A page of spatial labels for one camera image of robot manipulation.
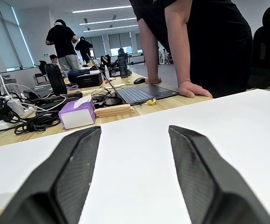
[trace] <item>laptop keyboard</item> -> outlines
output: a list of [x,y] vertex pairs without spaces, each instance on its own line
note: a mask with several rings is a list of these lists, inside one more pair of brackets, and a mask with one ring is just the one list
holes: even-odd
[[118,89],[117,92],[126,102],[131,103],[144,102],[154,98],[138,88]]

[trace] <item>ceiling light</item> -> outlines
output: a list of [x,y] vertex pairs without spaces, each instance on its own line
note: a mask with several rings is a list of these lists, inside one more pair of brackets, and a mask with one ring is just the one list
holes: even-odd
[[125,27],[112,27],[112,28],[106,28],[106,29],[94,29],[94,30],[85,30],[84,33],[87,32],[93,32],[93,31],[101,31],[101,30],[108,30],[108,29],[120,29],[120,28],[126,28],[126,27],[137,27],[138,25],[132,25],[132,26],[125,26]]
[[107,20],[107,21],[100,21],[100,22],[88,22],[88,23],[80,23],[80,26],[83,25],[90,25],[90,24],[99,24],[99,23],[105,23],[105,22],[118,22],[118,21],[125,21],[125,20],[135,20],[135,18],[127,18],[127,19],[120,19],[120,20]]
[[87,13],[87,12],[104,11],[104,10],[120,9],[120,8],[131,8],[131,7],[132,6],[118,6],[118,7],[109,7],[109,8],[94,8],[94,9],[74,11],[73,13]]

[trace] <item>desk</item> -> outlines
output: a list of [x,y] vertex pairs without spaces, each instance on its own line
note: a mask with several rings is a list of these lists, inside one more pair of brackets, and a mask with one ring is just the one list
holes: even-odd
[[[255,90],[101,125],[81,224],[191,223],[169,125],[208,136],[270,214],[270,92]],[[69,133],[0,147],[0,209]]]
[[[130,77],[121,79],[120,77],[117,77],[116,80],[112,81],[113,85],[118,85],[118,84],[130,84],[129,81],[133,82],[137,78],[142,77],[136,73],[133,73]],[[175,88],[165,85],[165,84],[159,84],[159,86],[162,86],[164,88],[168,88],[171,90],[175,90]],[[79,89],[78,91],[86,91],[87,93],[84,93],[83,95],[90,95],[92,90],[96,90],[98,87],[90,87],[90,88],[84,88],[84,89]],[[175,96],[171,98],[166,98],[159,100],[155,106],[147,106],[147,105],[139,105],[135,106],[135,112],[131,114],[125,114],[125,115],[117,115],[117,116],[112,116],[112,117],[107,117],[107,118],[97,118],[95,125],[100,125],[116,120],[121,120],[125,118],[131,118],[131,117],[136,117],[139,115],[144,115],[148,113],[153,113],[153,112],[158,112],[162,110],[167,110],[167,109],[172,109],[175,107],[179,106],[184,106],[184,105],[189,105],[189,104],[194,104],[198,103],[201,101],[208,100],[206,97],[196,97],[194,99],[182,97],[182,96]],[[43,133],[27,133],[25,135],[17,136],[14,134],[13,130],[0,133],[0,146],[16,143],[16,142],[21,142],[21,141],[26,141],[30,139],[37,139],[40,137],[52,135],[52,134],[57,134],[57,133],[62,133],[65,132],[63,129],[63,126],[57,125],[56,127],[48,128],[45,132]]]
[[167,56],[169,52],[159,52],[159,64],[168,64],[166,63]]
[[[142,62],[133,62],[133,63],[131,63],[131,58],[133,58],[133,57],[143,57],[144,60]],[[139,64],[139,63],[145,63],[145,57],[144,57],[143,54],[142,55],[135,55],[135,56],[128,56],[128,65],[134,65],[134,64]]]

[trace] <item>person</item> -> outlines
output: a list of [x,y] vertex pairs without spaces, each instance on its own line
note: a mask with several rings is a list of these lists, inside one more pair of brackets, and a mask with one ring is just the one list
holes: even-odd
[[111,57],[110,57],[110,55],[101,56],[101,64],[106,65],[107,67],[113,67],[111,65]]
[[58,57],[56,55],[50,55],[51,63],[58,64]]
[[63,20],[57,20],[54,27],[48,32],[46,45],[55,45],[58,61],[65,77],[68,76],[70,70],[80,69],[80,63],[72,44],[77,42],[78,37]]
[[158,41],[172,54],[181,95],[223,97],[246,91],[252,33],[231,0],[130,0],[146,59],[159,83]]
[[79,43],[76,45],[75,50],[79,50],[82,56],[82,59],[86,64],[89,63],[90,59],[87,57],[87,54],[91,57],[90,48],[93,48],[93,45],[85,40],[85,37],[81,36]]

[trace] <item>tissue box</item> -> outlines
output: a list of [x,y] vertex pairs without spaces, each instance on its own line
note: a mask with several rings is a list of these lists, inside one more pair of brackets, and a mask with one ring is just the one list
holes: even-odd
[[59,112],[59,117],[64,129],[67,130],[94,124],[96,122],[94,110],[91,96],[87,96],[68,102]]

